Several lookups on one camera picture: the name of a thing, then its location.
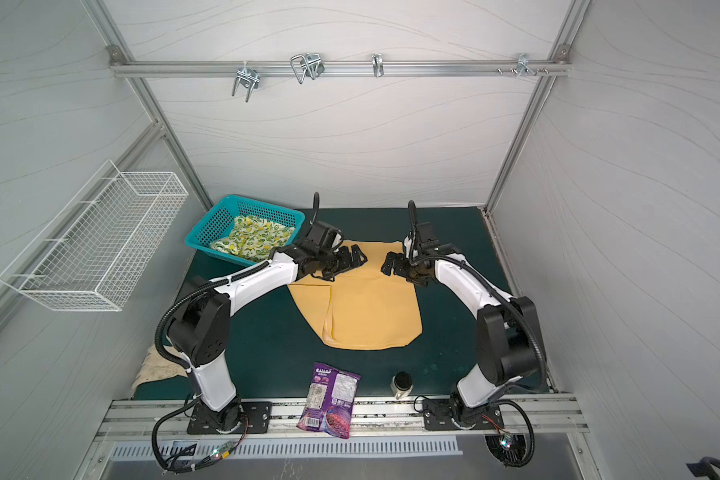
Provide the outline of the yellow skirt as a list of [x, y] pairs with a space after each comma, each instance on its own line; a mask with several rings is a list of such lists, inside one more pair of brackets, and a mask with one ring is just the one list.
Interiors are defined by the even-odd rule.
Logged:
[[414, 286], [381, 272], [400, 242], [359, 242], [368, 261], [333, 282], [305, 277], [288, 286], [300, 313], [327, 346], [344, 350], [404, 347], [423, 331]]

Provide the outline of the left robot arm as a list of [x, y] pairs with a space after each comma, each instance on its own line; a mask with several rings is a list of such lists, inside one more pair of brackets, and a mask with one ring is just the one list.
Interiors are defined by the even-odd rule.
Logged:
[[231, 379], [225, 353], [230, 319], [243, 307], [271, 291], [312, 276], [333, 281], [340, 274], [363, 266], [368, 258], [359, 246], [346, 246], [340, 229], [317, 219], [320, 196], [313, 195], [313, 214], [306, 233], [280, 246], [261, 262], [216, 280], [194, 284], [158, 322], [154, 344], [165, 360], [180, 366], [192, 385], [193, 397], [182, 407], [159, 418], [150, 443], [157, 464], [165, 473], [183, 474], [219, 463], [240, 445], [229, 441], [201, 460], [183, 466], [179, 458], [195, 451], [184, 447], [163, 455], [158, 432], [167, 421], [193, 411], [207, 417], [210, 428], [230, 433], [249, 423], [237, 388]]

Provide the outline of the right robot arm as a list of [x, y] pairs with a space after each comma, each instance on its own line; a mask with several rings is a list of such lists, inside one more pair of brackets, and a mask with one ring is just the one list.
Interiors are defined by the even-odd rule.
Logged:
[[414, 285], [434, 281], [449, 289], [475, 319], [476, 364], [449, 399], [455, 425], [470, 427], [478, 416], [512, 392], [548, 390], [548, 365], [535, 304], [491, 283], [454, 245], [440, 242], [429, 222], [418, 220], [408, 202], [410, 230], [400, 253], [389, 253], [381, 267]]

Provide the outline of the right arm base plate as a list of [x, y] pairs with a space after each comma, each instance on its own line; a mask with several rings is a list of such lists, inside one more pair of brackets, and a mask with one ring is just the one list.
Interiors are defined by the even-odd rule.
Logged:
[[465, 406], [455, 396], [430, 398], [419, 395], [413, 403], [414, 411], [423, 418], [427, 431], [502, 431], [504, 422], [497, 406]]

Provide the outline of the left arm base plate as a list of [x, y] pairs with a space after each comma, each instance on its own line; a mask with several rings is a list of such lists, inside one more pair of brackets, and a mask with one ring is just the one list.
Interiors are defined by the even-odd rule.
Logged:
[[268, 431], [271, 402], [232, 400], [221, 411], [200, 402], [193, 407], [186, 432], [189, 435], [263, 434]]

